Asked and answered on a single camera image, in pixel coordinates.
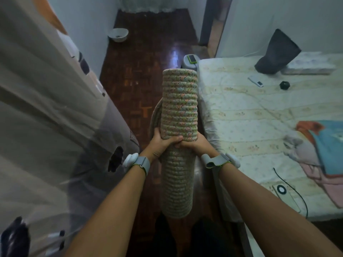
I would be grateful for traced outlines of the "person's left hand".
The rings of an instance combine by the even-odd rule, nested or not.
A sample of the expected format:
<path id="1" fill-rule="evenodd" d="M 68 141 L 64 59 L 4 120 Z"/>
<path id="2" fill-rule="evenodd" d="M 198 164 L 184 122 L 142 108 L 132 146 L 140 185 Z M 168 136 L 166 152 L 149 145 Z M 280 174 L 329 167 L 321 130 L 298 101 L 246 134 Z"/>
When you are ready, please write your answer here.
<path id="1" fill-rule="evenodd" d="M 153 138 L 139 156 L 147 157 L 150 163 L 152 163 L 158 159 L 169 146 L 170 145 L 165 145 L 165 140 L 161 138 L 160 129 L 155 128 Z"/>

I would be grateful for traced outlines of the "braided pastel rug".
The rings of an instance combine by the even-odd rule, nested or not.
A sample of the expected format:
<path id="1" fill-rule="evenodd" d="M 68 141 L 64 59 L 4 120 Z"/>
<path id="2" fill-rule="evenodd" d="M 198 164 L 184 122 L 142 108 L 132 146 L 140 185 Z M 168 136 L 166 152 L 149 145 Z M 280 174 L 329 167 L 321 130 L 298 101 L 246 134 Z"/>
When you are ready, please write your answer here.
<path id="1" fill-rule="evenodd" d="M 182 136 L 183 141 L 198 138 L 198 79 L 191 69 L 163 71 L 162 99 L 150 123 L 150 137 L 159 128 L 163 140 Z M 168 147 L 158 159 L 161 163 L 160 205 L 169 218 L 181 219 L 192 209 L 195 153 L 188 148 Z"/>

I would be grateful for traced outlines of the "person's left forearm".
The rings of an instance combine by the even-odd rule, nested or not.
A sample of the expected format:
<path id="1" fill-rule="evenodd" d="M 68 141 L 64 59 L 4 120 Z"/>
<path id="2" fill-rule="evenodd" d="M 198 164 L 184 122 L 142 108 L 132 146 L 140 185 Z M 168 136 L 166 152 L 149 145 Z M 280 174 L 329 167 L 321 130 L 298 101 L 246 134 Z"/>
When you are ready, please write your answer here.
<path id="1" fill-rule="evenodd" d="M 134 165 L 72 240 L 64 257 L 125 257 L 145 171 Z"/>

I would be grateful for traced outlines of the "grey right wrist tracker band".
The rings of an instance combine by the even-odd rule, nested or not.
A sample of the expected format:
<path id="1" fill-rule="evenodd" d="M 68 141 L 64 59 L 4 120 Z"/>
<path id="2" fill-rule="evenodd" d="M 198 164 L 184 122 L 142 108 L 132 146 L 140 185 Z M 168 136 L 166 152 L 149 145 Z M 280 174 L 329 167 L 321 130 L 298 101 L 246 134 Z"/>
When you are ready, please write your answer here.
<path id="1" fill-rule="evenodd" d="M 233 164 L 236 168 L 240 168 L 241 164 L 238 158 L 229 153 L 221 153 L 220 155 L 211 158 L 208 154 L 201 156 L 201 161 L 204 163 L 206 168 L 220 168 L 226 163 Z"/>

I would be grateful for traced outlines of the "grey wrist tracker band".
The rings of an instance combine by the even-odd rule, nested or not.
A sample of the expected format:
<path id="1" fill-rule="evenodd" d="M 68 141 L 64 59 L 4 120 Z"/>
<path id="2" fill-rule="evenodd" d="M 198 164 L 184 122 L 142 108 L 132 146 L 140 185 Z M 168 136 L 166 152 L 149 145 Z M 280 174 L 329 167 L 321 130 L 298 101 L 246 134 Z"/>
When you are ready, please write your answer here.
<path id="1" fill-rule="evenodd" d="M 233 164 L 236 168 L 240 168 L 241 164 L 238 158 L 229 153 L 221 153 L 220 155 L 211 158 L 208 154 L 201 156 L 201 161 L 204 163 L 206 168 L 220 168 L 226 163 Z"/>
<path id="2" fill-rule="evenodd" d="M 151 165 L 147 157 L 141 157 L 138 153 L 129 154 L 122 164 L 126 172 L 135 165 L 139 166 L 144 171 L 145 176 L 148 175 L 148 171 Z"/>

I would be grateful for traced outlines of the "grey left wrist tracker band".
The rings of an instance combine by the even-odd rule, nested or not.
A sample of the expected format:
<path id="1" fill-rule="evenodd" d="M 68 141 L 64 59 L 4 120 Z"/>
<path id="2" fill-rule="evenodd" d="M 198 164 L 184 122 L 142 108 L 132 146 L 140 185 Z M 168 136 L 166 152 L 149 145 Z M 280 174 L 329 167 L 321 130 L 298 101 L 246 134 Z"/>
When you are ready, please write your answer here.
<path id="1" fill-rule="evenodd" d="M 145 176 L 148 175 L 148 171 L 151 165 L 147 157 L 141 157 L 138 153 L 129 154 L 122 164 L 126 172 L 135 165 L 139 166 L 144 171 Z"/>

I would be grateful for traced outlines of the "mattress with pale floral sheet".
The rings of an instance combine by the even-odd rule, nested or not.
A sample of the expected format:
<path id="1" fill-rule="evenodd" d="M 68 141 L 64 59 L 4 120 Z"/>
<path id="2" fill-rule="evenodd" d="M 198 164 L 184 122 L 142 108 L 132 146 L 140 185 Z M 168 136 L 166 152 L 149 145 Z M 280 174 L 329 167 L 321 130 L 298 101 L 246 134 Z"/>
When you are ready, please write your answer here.
<path id="1" fill-rule="evenodd" d="M 311 221 L 343 218 L 343 209 L 284 154 L 283 138 L 299 121 L 343 121 L 343 54 L 328 57 L 337 67 L 330 75 L 258 74 L 258 56 L 205 59 L 198 69 L 199 108 L 208 141 L 236 156 L 240 170 L 274 195 L 272 186 L 282 183 L 278 174 L 304 198 Z M 251 75 L 264 87 L 248 80 Z M 280 89 L 282 81 L 290 83 L 288 90 Z"/>

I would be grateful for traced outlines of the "grey stool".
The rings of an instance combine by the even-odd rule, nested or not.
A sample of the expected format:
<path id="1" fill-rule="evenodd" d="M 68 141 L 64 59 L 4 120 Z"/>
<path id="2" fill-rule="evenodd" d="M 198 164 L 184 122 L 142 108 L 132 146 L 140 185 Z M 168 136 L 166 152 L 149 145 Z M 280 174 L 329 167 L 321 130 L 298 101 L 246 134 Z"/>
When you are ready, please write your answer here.
<path id="1" fill-rule="evenodd" d="M 197 60 L 197 63 L 196 64 L 190 64 L 188 59 L 187 59 L 187 55 L 184 56 L 183 58 L 183 61 L 182 61 L 182 65 L 181 65 L 181 68 L 182 69 L 191 69 L 191 70 L 194 70 L 194 71 L 197 71 L 198 70 L 198 65 L 199 65 L 199 61 L 200 61 L 200 58 L 195 55 L 196 57 L 196 60 Z"/>

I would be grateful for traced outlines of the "white remote control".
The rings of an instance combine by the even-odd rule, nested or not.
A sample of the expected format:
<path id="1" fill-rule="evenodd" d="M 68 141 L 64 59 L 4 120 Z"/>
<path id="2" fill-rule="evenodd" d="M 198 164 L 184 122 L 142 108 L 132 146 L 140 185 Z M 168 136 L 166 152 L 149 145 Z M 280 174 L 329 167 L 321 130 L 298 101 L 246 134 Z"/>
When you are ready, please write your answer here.
<path id="1" fill-rule="evenodd" d="M 252 83 L 254 83 L 256 86 L 262 88 L 264 87 L 264 84 L 259 80 L 259 78 L 257 76 L 249 76 L 248 80 L 250 80 Z"/>

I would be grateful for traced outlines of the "person's black trousers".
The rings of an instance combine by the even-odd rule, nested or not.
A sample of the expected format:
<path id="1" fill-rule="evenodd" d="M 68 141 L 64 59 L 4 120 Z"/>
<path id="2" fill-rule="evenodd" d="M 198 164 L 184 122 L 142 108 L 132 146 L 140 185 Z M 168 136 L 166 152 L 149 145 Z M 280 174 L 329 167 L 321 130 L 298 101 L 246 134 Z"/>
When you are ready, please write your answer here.
<path id="1" fill-rule="evenodd" d="M 166 216 L 161 213 L 155 222 L 155 233 L 148 257 L 178 257 L 176 240 Z M 225 232 L 208 217 L 200 218 L 191 229 L 187 257 L 237 257 Z"/>

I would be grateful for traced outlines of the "pale grey garment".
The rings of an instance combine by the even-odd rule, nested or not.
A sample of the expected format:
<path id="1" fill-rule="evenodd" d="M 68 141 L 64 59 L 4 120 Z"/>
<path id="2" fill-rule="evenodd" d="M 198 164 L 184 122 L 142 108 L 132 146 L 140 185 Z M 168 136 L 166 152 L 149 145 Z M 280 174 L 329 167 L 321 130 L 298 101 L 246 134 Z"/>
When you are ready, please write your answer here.
<path id="1" fill-rule="evenodd" d="M 292 130 L 284 136 L 283 141 L 287 147 L 284 154 L 292 160 L 316 167 L 322 166 L 315 146 L 301 132 Z"/>

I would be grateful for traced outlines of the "orange garment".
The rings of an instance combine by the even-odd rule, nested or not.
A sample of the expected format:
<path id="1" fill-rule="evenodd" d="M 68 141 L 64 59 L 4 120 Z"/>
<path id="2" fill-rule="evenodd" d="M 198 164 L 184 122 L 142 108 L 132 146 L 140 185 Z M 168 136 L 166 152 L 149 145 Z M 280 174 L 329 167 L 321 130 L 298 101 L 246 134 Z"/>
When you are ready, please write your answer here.
<path id="1" fill-rule="evenodd" d="M 325 129 L 325 126 L 318 121 L 299 121 L 296 124 L 295 129 L 310 140 L 313 138 L 311 132 L 318 135 L 321 130 Z"/>

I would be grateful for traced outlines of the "white lace curtain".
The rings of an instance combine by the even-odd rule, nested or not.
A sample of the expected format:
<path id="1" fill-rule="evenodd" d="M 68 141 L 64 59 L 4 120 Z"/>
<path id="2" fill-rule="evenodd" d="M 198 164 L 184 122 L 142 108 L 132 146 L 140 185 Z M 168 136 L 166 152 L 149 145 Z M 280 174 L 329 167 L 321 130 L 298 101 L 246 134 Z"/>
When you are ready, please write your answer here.
<path id="1" fill-rule="evenodd" d="M 128 13 L 173 12 L 186 8 L 189 0 L 118 0 L 120 10 Z"/>

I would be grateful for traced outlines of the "blue garment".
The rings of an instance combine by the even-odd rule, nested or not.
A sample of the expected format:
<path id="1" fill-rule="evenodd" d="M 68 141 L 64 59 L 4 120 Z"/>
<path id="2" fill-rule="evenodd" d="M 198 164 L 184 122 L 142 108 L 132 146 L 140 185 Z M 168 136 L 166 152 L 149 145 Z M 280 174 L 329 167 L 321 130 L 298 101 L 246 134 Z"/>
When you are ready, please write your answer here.
<path id="1" fill-rule="evenodd" d="M 343 176 L 343 121 L 310 121 L 319 161 L 327 176 Z"/>

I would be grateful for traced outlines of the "pink garment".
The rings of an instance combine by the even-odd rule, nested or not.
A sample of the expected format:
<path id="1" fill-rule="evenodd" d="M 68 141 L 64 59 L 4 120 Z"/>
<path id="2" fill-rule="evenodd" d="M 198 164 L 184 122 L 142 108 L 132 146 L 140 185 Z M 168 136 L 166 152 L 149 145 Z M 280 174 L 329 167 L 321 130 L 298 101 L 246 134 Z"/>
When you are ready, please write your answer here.
<path id="1" fill-rule="evenodd" d="M 321 167 L 300 163 L 306 176 L 324 189 L 331 201 L 343 208 L 343 176 L 327 177 Z"/>

